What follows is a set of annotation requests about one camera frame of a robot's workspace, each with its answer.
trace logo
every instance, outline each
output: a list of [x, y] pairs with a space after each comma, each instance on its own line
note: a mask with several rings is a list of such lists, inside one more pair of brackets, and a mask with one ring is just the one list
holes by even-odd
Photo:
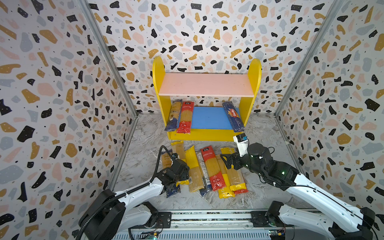
[[237, 114], [237, 112], [235, 111], [235, 109], [230, 108], [227, 112], [228, 112], [228, 115], [229, 115], [229, 116], [234, 117], [234, 118], [239, 118], [239, 115]]

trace marble floor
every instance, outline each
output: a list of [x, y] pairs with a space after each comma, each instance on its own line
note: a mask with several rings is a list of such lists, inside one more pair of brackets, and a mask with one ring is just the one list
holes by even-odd
[[[151, 178], [159, 147], [170, 147], [170, 140], [163, 131], [161, 115], [140, 115], [128, 148], [125, 161], [119, 173], [114, 191], [128, 189]], [[274, 147], [272, 157], [294, 166], [285, 142], [272, 115], [251, 115], [245, 133], [250, 143], [259, 142], [266, 147]], [[187, 150], [212, 145], [215, 153], [222, 147], [235, 147], [234, 142], [184, 141]], [[209, 192], [201, 197], [198, 192], [190, 193], [187, 185], [181, 185], [181, 193], [166, 198], [165, 194], [149, 199], [159, 210], [203, 210], [203, 209], [267, 209], [273, 200], [288, 203], [292, 207], [310, 207], [301, 199], [278, 188], [260, 182], [255, 173], [242, 169], [248, 193], [234, 198], [220, 199], [217, 192]]]

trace spaghetti package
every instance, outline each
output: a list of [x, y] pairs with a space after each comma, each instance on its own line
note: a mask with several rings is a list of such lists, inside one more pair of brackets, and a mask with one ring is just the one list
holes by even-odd
[[163, 164], [163, 169], [167, 167], [171, 167], [172, 159], [170, 158], [167, 152], [163, 152], [161, 154], [161, 163]]
[[177, 133], [191, 133], [192, 115], [195, 102], [186, 101], [181, 106], [181, 117]]
[[203, 197], [207, 192], [212, 191], [211, 181], [209, 180], [207, 167], [205, 166], [203, 155], [198, 152], [197, 159], [199, 161], [200, 170], [203, 175], [204, 188], [200, 189], [200, 195]]
[[[235, 153], [235, 149], [233, 147], [223, 147], [221, 149], [221, 153], [222, 154], [232, 154], [232, 153]], [[228, 175], [228, 180], [230, 183], [229, 188], [235, 194], [248, 192], [247, 187], [245, 186], [243, 174], [241, 173], [240, 169], [235, 170], [232, 166], [231, 169], [227, 169], [227, 175]]]
[[216, 155], [216, 159], [217, 159], [218, 165], [220, 167], [221, 174], [223, 175], [224, 182], [227, 185], [227, 187], [224, 187], [224, 188], [218, 190], [218, 197], [219, 198], [235, 197], [234, 192], [229, 188], [230, 183], [229, 183], [228, 175], [227, 175], [227, 167], [225, 166], [220, 155]]
[[[184, 162], [187, 162], [185, 159], [185, 151], [184, 151], [184, 142], [183, 141], [177, 141], [177, 142], [172, 142], [172, 152], [177, 153], [179, 156], [179, 159], [183, 160]], [[182, 185], [188, 185], [189, 180], [184, 180], [184, 181], [178, 181], [178, 184]]]
[[204, 188], [204, 183], [199, 161], [195, 153], [195, 146], [185, 151], [185, 158], [189, 167], [189, 192], [196, 192]]
[[[171, 167], [172, 159], [170, 158], [167, 152], [164, 152], [161, 154], [161, 162], [163, 164], [163, 169], [167, 167]], [[180, 185], [177, 184], [177, 186], [175, 185], [172, 189], [167, 190], [166, 194], [167, 194], [167, 197], [170, 197], [179, 192], [180, 192]]]
[[245, 127], [240, 115], [237, 113], [235, 106], [231, 101], [223, 102], [223, 108], [228, 116], [234, 132], [243, 132]]
[[179, 121], [179, 114], [180, 114], [182, 102], [183, 102], [182, 99], [177, 99], [173, 101], [172, 107], [170, 108], [170, 112], [169, 112], [167, 126], [164, 129], [164, 131], [172, 132], [177, 129], [177, 122]]
[[223, 175], [221, 174], [220, 166], [218, 165], [212, 146], [205, 147], [200, 150], [203, 155], [205, 166], [207, 167], [209, 181], [211, 182], [213, 191], [226, 187], [227, 185], [225, 184]]

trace shelf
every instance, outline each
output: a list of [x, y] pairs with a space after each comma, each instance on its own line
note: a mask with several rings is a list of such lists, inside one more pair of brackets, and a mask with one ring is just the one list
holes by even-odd
[[233, 130], [224, 108], [221, 107], [194, 107], [191, 129]]
[[[170, 96], [241, 97], [238, 114], [247, 125], [262, 77], [258, 59], [249, 65], [248, 74], [166, 73], [161, 57], [153, 60], [153, 85], [159, 101], [164, 126], [171, 109]], [[190, 134], [167, 132], [170, 140], [228, 141], [234, 132], [223, 108], [195, 107]]]
[[166, 73], [159, 96], [254, 97], [246, 74]]

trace terrazzo wallpaper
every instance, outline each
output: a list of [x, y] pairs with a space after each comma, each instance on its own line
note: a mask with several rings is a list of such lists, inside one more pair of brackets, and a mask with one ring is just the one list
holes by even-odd
[[305, 174], [384, 237], [384, 1], [345, 1], [282, 114]]
[[0, 238], [74, 239], [132, 119], [75, 1], [0, 1]]
[[[139, 113], [159, 112], [151, 76], [155, 56], [162, 57], [166, 72], [178, 73], [245, 74], [258, 58], [262, 82], [253, 112], [275, 112], [331, 3], [89, 0]], [[200, 106], [221, 106], [228, 100], [190, 99]]]

